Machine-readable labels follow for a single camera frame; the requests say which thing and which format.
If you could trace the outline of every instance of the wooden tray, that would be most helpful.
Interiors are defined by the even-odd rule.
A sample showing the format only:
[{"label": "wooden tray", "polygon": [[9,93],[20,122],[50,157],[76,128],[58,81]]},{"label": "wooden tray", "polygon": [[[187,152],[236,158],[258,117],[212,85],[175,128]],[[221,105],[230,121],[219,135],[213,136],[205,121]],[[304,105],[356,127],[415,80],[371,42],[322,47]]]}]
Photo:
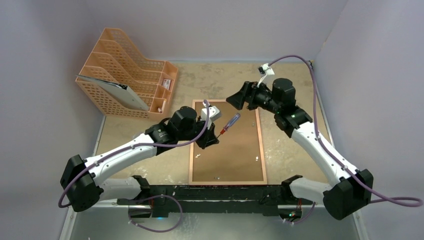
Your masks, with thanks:
[{"label": "wooden tray", "polygon": [[[199,115],[203,100],[193,100],[192,107]],[[223,135],[219,144],[201,149],[190,145],[190,185],[265,185],[264,150],[262,146],[259,111],[238,111],[225,100],[209,100],[222,116],[216,120],[215,134],[239,112],[240,119]]]}]

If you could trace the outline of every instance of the white wall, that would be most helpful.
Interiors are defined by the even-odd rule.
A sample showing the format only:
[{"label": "white wall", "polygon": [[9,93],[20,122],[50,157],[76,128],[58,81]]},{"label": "white wall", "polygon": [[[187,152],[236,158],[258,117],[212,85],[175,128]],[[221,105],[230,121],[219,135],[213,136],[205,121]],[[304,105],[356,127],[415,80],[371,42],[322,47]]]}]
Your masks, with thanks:
[{"label": "white wall", "polygon": [[100,33],[84,0],[3,0],[0,23],[0,238],[58,239],[62,171],[102,119],[74,83]]},{"label": "white wall", "polygon": [[[374,189],[424,198],[424,1],[350,0],[316,58],[336,148]],[[362,210],[371,239],[422,239],[424,207]]]},{"label": "white wall", "polygon": [[347,0],[87,0],[100,28],[123,29],[150,58],[313,59]]}]

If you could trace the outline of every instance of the purple cable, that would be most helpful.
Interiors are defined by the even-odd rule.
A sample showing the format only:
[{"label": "purple cable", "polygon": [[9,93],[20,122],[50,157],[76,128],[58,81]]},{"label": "purple cable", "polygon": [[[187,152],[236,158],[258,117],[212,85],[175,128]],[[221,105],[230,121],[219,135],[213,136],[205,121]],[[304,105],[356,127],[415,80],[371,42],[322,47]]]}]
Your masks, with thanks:
[{"label": "purple cable", "polygon": [[[147,142],[146,143],[137,143],[137,144],[134,144],[133,147],[154,146],[154,147],[163,147],[163,148],[177,148],[177,147],[187,146],[189,144],[192,144],[192,143],[196,142],[203,135],[203,133],[206,131],[206,128],[208,126],[208,121],[209,121],[209,102],[207,100],[203,100],[203,102],[206,104],[206,106],[208,106],[208,107],[206,107],[206,120],[204,122],[204,126],[201,129],[200,133],[195,138],[193,138],[192,140],[190,140],[188,142],[180,143],[180,144],[160,144],[160,143],[147,143]],[[116,151],[114,151],[112,153],[109,153],[108,155],[100,158],[97,161],[97,164],[101,164],[106,159],[111,158],[111,157],[113,157],[113,156],[115,156],[117,154],[120,154],[122,152],[125,152],[127,150],[131,150],[131,149],[133,149],[131,146],[127,146],[127,147],[123,147],[123,148],[121,148],[119,150],[116,150]],[[78,173],[70,181],[70,183],[65,187],[65,189],[63,190],[62,195],[59,198],[59,203],[58,203],[59,208],[63,209],[63,208],[69,207],[71,205],[71,203],[62,205],[62,202],[64,201],[64,198],[65,198],[66,194],[68,193],[69,189],[72,187],[72,185],[75,184],[75,182],[78,179],[80,179],[85,173],[87,173],[90,169],[94,168],[95,166],[96,166],[95,163],[87,166],[84,170],[82,170],[80,173]],[[183,220],[183,209],[181,208],[180,203],[175,198],[173,198],[171,196],[166,196],[166,195],[158,195],[158,196],[152,196],[152,197],[146,198],[145,200],[149,200],[149,199],[152,199],[152,198],[159,198],[159,197],[169,198],[169,199],[174,200],[177,203],[177,205],[178,205],[178,207],[180,209],[180,213],[181,213],[181,217],[179,218],[178,222],[175,224],[175,226],[173,226],[173,227],[171,227],[170,229],[167,229],[167,230],[154,230],[154,229],[150,229],[148,227],[143,227],[143,226],[141,226],[139,224],[138,224],[138,227],[143,228],[143,229],[146,229],[146,230],[151,231],[151,232],[155,232],[155,233],[165,233],[165,232],[169,232],[169,231],[175,229],[181,223],[181,221]]]},{"label": "purple cable", "polygon": [[154,233],[166,233],[166,232],[170,232],[170,231],[174,230],[175,228],[177,228],[181,224],[181,222],[183,221],[183,208],[181,207],[181,204],[178,202],[177,199],[173,198],[172,196],[168,196],[168,195],[156,195],[156,196],[148,197],[148,198],[143,199],[143,200],[138,200],[137,202],[142,203],[144,201],[148,201],[148,200],[151,200],[151,199],[157,199],[157,198],[168,198],[168,199],[171,199],[172,201],[174,201],[178,205],[178,208],[179,208],[179,219],[178,219],[178,222],[176,222],[176,224],[173,227],[168,228],[166,230],[155,230],[155,229],[151,229],[151,228],[148,228],[148,227],[145,227],[143,225],[140,225],[140,224],[136,223],[135,221],[133,221],[131,219],[131,216],[130,215],[128,215],[128,218],[129,218],[129,222],[128,223],[132,223],[136,227],[139,227],[139,228],[142,228],[144,230],[147,230],[147,231],[150,231],[150,232],[154,232]]},{"label": "purple cable", "polygon": [[[287,55],[287,56],[282,56],[280,58],[275,59],[274,61],[272,61],[269,66],[271,66],[272,64],[280,61],[281,59],[285,59],[285,58],[298,58],[300,60],[302,60],[302,62],[304,62],[308,69],[309,69],[309,73],[310,76],[312,78],[312,83],[313,83],[313,126],[315,128],[315,135],[316,138],[318,139],[319,144],[321,145],[322,149],[324,149],[324,151],[332,158],[334,159],[334,161],[336,161],[342,168],[345,167],[345,165],[337,159],[336,156],[334,156],[324,145],[323,141],[321,140],[319,134],[320,132],[318,131],[318,122],[317,122],[317,81],[315,79],[315,74],[314,71],[312,70],[311,65],[305,60],[303,59],[301,56],[298,55]],[[401,205],[401,206],[405,206],[405,207],[420,207],[423,205],[423,200],[417,197],[409,197],[409,196],[397,196],[397,197],[388,197],[385,196],[377,191],[375,191],[374,189],[368,187],[367,185],[365,185],[361,180],[359,180],[359,178],[357,176],[355,176],[355,174],[350,170],[350,169],[345,169],[346,172],[352,176],[352,178],[359,184],[361,185],[364,189],[366,189],[367,191],[369,191],[370,193],[378,196],[381,199],[377,199],[377,200],[372,200],[369,203],[374,204],[374,203],[380,203],[380,202],[391,202],[397,205]],[[403,201],[398,201],[398,200],[406,200],[406,201],[413,201],[415,203],[407,203],[407,202],[403,202]]]},{"label": "purple cable", "polygon": [[299,221],[296,221],[296,222],[294,222],[294,221],[283,221],[283,223],[285,223],[285,224],[289,224],[289,225],[296,225],[296,224],[300,224],[300,223],[302,223],[303,221],[305,221],[310,215],[311,215],[311,213],[312,213],[312,211],[314,211],[314,209],[315,209],[315,205],[317,205],[317,203],[316,202],[313,202],[312,203],[312,206],[310,207],[310,209],[309,209],[309,211],[306,213],[306,215],[303,217],[303,218],[301,218]]}]

